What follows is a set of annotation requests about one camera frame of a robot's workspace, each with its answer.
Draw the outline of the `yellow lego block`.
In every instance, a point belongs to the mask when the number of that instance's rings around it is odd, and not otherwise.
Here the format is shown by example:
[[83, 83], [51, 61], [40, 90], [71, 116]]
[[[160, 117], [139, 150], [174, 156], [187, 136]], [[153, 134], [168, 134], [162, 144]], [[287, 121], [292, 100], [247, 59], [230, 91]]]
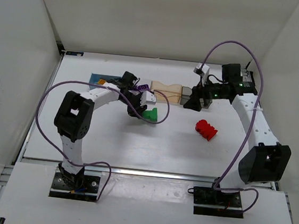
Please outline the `yellow lego block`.
[[98, 85], [101, 85], [101, 86], [107, 86], [107, 81], [104, 80], [104, 79], [100, 79], [98, 82], [97, 82]]

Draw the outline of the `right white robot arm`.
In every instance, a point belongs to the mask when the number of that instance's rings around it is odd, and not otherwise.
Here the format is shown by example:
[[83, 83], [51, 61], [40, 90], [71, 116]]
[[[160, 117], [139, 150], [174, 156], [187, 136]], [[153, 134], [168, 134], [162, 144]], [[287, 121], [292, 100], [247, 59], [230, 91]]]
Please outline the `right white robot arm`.
[[186, 109], [200, 111], [216, 99], [226, 99], [236, 111], [247, 137], [248, 152], [236, 154], [229, 170], [215, 180], [214, 189], [223, 193], [247, 190], [252, 184], [279, 181], [291, 157], [288, 145], [282, 145], [272, 133], [260, 107], [260, 97], [251, 77], [239, 63], [222, 65], [222, 79], [213, 83], [210, 68], [198, 64], [194, 73], [200, 76], [192, 88]]

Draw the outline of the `red lego block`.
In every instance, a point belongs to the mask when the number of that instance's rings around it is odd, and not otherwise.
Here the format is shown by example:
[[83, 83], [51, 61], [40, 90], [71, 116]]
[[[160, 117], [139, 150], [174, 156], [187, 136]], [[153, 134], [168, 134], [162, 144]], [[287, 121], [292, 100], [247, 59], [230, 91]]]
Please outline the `red lego block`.
[[195, 130], [207, 141], [210, 141], [218, 133], [215, 127], [204, 119], [196, 123]]

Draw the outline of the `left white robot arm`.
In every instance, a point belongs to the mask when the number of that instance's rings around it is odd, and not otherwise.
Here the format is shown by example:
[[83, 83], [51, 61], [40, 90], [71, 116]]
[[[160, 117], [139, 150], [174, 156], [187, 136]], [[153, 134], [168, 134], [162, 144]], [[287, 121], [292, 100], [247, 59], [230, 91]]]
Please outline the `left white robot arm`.
[[82, 139], [89, 131], [93, 112], [114, 101], [130, 102], [127, 112], [130, 116], [142, 114], [147, 109], [147, 99], [154, 95], [135, 89], [137, 77], [125, 72], [123, 77], [97, 84], [95, 88], [82, 93], [69, 91], [65, 95], [54, 118], [54, 126], [60, 134], [65, 154], [59, 170], [65, 179], [76, 182], [84, 175], [82, 161]]

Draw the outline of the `aluminium table rail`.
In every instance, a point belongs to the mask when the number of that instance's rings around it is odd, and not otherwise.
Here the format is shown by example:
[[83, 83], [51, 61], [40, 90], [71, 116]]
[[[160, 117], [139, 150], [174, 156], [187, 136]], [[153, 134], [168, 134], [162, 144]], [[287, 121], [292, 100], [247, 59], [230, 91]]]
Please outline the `aluminium table rail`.
[[[23, 157], [21, 162], [31, 163], [31, 164], [44, 164], [44, 165], [54, 165], [58, 166], [60, 161], [53, 160], [44, 160], [44, 159], [31, 159]], [[208, 176], [198, 176], [198, 175], [182, 175], [176, 173], [166, 173], [166, 172], [156, 172], [156, 171], [146, 171], [146, 170], [138, 170], [138, 169], [128, 169], [128, 168], [116, 168], [112, 167], [113, 173], [120, 173], [126, 175], [136, 175], [136, 176], [147, 176], [147, 177], [157, 177], [157, 178], [167, 178], [167, 179], [180, 179], [186, 181], [201, 181], [201, 182], [213, 182], [215, 178]]]

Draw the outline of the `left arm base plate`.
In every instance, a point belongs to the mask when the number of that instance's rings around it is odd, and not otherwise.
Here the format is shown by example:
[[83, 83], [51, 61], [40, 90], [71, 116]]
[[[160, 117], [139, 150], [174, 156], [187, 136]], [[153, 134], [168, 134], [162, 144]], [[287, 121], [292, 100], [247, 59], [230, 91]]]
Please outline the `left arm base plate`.
[[79, 200], [84, 202], [96, 202], [98, 198], [98, 189], [101, 183], [101, 174], [99, 172], [85, 171], [80, 185], [67, 185], [62, 174], [57, 169], [48, 193], [49, 197], [63, 198], [69, 200]]

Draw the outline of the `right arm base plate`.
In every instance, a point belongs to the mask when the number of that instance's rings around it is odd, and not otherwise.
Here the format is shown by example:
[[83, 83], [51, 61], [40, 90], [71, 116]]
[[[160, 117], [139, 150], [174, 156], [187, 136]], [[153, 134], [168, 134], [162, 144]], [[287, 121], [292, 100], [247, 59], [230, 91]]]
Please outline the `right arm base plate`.
[[193, 195], [193, 214], [221, 218], [243, 218], [240, 193], [222, 193], [212, 187], [194, 186], [187, 189]]

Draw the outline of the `orange container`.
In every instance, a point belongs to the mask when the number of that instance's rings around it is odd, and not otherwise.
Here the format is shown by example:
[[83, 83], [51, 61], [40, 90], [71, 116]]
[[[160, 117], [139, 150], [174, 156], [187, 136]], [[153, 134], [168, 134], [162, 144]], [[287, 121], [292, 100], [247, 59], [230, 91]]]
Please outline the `orange container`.
[[179, 103], [182, 95], [182, 85], [181, 84], [173, 84], [173, 85], [165, 85], [159, 81], [152, 81], [151, 88], [153, 90], [158, 90], [163, 93], [170, 103]]

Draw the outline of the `blue container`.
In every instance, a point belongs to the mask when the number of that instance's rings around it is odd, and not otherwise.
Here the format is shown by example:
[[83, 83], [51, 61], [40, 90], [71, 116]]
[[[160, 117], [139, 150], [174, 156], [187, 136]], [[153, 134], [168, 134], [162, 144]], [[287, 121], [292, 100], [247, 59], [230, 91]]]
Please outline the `blue container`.
[[114, 88], [116, 90], [120, 90], [120, 88], [114, 83], [114, 81], [119, 78], [120, 78], [120, 76], [111, 76], [111, 75], [105, 75], [105, 74], [92, 73], [92, 75], [90, 76], [89, 83], [104, 85], [105, 87], [110, 87], [110, 88]]

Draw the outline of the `green lego block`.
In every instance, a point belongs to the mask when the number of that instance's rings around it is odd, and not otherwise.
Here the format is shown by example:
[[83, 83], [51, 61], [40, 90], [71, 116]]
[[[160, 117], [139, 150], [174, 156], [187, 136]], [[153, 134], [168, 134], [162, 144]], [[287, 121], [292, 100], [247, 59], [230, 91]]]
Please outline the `green lego block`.
[[141, 116], [146, 119], [149, 120], [150, 122], [157, 122], [158, 121], [158, 109], [156, 107], [152, 108], [151, 110], [146, 110], [144, 111]]

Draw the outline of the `purple lego block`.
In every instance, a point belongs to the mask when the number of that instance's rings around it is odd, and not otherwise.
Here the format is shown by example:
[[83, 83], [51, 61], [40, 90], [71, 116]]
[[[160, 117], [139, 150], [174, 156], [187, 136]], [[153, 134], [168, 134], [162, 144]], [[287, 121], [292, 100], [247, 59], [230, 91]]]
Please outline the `purple lego block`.
[[149, 85], [143, 84], [143, 85], [138, 85], [136, 88], [138, 91], [149, 91], [150, 87]]

